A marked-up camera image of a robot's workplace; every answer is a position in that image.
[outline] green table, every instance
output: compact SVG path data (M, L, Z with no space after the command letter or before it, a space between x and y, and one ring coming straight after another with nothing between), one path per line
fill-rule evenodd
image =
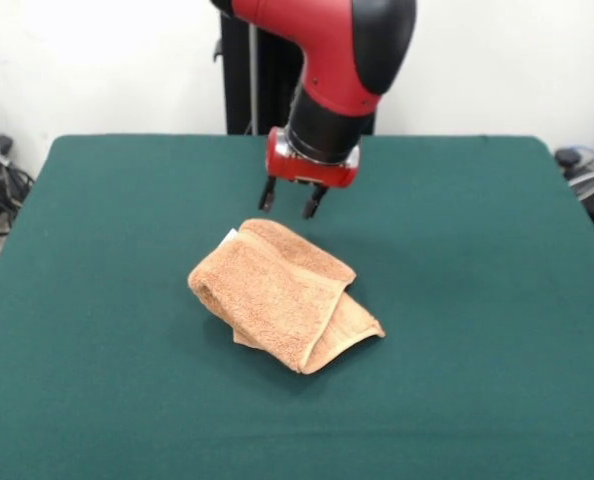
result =
M299 376L188 290L264 140L57 140L0 259L0 480L594 479L594 230L531 138L368 138L318 216L388 336Z

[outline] white tag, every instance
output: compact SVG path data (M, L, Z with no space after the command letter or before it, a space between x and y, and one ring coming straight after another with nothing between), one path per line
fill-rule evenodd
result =
M237 236L239 232L237 230L235 230L234 228L230 229L230 232L228 232L228 235L226 235L224 237L224 239L221 241L221 243L219 244L219 246L222 246L224 243L226 243L229 240L232 240L233 238L235 238Z

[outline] towel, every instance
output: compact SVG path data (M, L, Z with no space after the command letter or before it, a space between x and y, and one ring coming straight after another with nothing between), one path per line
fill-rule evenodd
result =
M362 340L385 337L346 293L356 273L277 222L245 221L188 276L201 303L233 329L233 341L312 374Z

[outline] towel fold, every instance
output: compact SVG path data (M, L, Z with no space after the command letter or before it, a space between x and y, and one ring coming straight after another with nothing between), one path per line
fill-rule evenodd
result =
M188 277L202 304L233 329L235 343L314 373L356 343L385 332L345 289L345 263L270 221L247 220Z

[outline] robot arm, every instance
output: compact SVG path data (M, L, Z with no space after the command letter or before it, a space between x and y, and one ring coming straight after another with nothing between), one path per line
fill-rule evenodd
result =
M355 177L361 134L408 51L416 0L211 1L304 52L288 124L269 135L260 208L270 209L276 178L313 183L310 218L328 188Z

